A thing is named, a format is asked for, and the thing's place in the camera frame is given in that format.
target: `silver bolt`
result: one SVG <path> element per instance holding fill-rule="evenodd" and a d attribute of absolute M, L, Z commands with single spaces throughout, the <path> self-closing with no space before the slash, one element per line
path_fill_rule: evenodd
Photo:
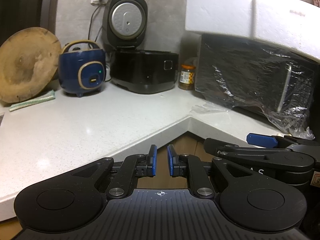
<path fill-rule="evenodd" d="M 202 196 L 209 196 L 212 194 L 212 189 L 208 188 L 208 187 L 201 187 L 200 189 L 197 190 L 199 195 Z"/>
<path fill-rule="evenodd" d="M 124 190 L 119 187 L 114 187 L 111 190 L 109 190 L 109 194 L 113 196 L 121 196 L 124 194 Z"/>

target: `kitchen counter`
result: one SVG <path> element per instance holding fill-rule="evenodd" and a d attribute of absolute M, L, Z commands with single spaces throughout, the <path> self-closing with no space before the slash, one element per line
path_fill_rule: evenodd
<path fill-rule="evenodd" d="M 122 161 L 148 153 L 186 131 L 246 146 L 249 132 L 279 130 L 235 111 L 190 112 L 205 100 L 175 88 L 139 95 L 107 83 L 101 93 L 56 99 L 9 113 L 0 126 L 0 221 L 15 216 L 13 202 L 23 188 L 106 156 Z"/>

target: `orange lid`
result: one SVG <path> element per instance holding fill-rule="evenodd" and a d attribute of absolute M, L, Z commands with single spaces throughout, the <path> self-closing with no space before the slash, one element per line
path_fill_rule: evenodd
<path fill-rule="evenodd" d="M 196 69 L 195 66 L 191 66 L 191 65 L 181 65 L 181 67 L 183 67 L 185 69 Z"/>

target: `round cutting board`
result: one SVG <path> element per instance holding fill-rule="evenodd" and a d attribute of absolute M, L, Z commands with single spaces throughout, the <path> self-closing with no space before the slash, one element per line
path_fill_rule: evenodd
<path fill-rule="evenodd" d="M 0 47 L 0 99 L 7 103 L 39 94 L 58 68 L 61 44 L 46 29 L 19 31 Z"/>

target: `white foam box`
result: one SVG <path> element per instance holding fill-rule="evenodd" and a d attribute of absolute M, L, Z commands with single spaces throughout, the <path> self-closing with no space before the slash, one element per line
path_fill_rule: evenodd
<path fill-rule="evenodd" d="M 320 62 L 320 8 L 301 0 L 187 0 L 185 29 L 244 37 Z"/>

